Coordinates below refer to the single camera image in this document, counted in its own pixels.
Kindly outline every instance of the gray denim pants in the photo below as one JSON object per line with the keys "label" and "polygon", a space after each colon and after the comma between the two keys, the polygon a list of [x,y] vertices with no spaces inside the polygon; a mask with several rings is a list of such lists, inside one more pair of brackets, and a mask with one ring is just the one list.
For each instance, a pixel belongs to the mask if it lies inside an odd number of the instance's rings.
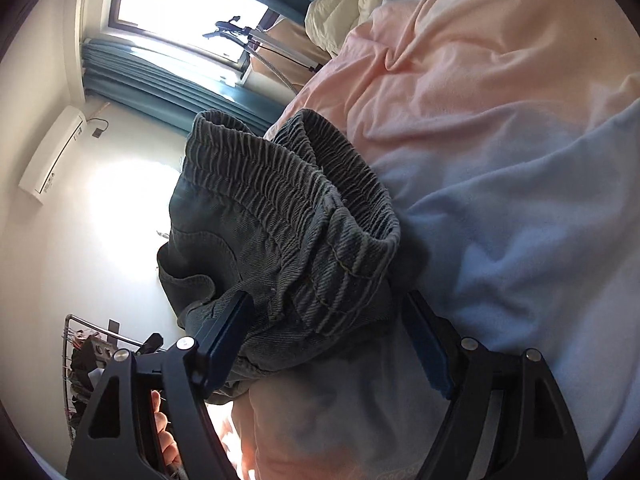
{"label": "gray denim pants", "polygon": [[197,115],[169,213],[159,275],[187,334],[236,290],[254,297],[254,325],[212,402],[370,337],[396,315],[387,271],[400,227],[388,192],[311,110],[271,142],[222,112]]}

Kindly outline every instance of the window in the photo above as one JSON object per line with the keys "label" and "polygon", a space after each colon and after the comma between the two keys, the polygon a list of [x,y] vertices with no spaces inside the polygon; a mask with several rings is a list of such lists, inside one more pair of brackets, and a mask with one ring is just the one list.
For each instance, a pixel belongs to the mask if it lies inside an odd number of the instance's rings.
{"label": "window", "polygon": [[239,27],[268,28],[277,14],[255,0],[111,0],[109,26],[193,50],[243,72],[248,56],[239,45],[202,37],[216,29],[216,22],[233,16],[241,17]]}

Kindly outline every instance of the person's hand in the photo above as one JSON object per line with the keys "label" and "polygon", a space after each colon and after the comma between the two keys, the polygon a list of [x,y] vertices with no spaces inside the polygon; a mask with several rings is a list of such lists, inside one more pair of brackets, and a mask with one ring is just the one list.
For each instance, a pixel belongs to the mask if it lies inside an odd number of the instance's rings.
{"label": "person's hand", "polygon": [[164,413],[160,412],[160,393],[156,390],[151,391],[151,404],[156,418],[156,430],[158,430],[158,440],[164,457],[164,465],[182,465],[174,436],[166,431],[167,418]]}

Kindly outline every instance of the silver screw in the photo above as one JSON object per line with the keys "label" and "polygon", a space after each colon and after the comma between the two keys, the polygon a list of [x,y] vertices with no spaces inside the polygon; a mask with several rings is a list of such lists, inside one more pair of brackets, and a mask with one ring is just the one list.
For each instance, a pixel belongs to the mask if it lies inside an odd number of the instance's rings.
{"label": "silver screw", "polygon": [[193,340],[193,337],[183,337],[178,339],[178,342],[175,344],[180,350],[188,350],[189,348],[191,348],[193,346],[193,344],[195,343],[195,341]]}
{"label": "silver screw", "polygon": [[119,363],[125,361],[127,357],[129,357],[129,350],[127,350],[126,348],[122,348],[115,354],[113,354],[113,358],[116,359],[116,361]]}
{"label": "silver screw", "polygon": [[525,355],[529,361],[533,361],[535,363],[539,362],[542,359],[542,354],[536,350],[535,348],[529,348]]}
{"label": "silver screw", "polygon": [[476,350],[478,348],[478,341],[476,341],[472,337],[465,337],[460,342],[460,346],[462,346],[462,348],[464,348],[465,350],[469,350],[470,352],[472,352],[473,350]]}

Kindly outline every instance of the white wall unit air conditioner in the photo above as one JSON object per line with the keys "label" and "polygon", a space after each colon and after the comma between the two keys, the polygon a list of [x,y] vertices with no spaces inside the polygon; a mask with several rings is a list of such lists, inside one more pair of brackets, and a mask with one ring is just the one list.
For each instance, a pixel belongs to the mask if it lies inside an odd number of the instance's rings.
{"label": "white wall unit air conditioner", "polygon": [[66,107],[33,154],[20,179],[20,188],[44,202],[62,159],[73,150],[85,130],[84,114],[73,106]]}

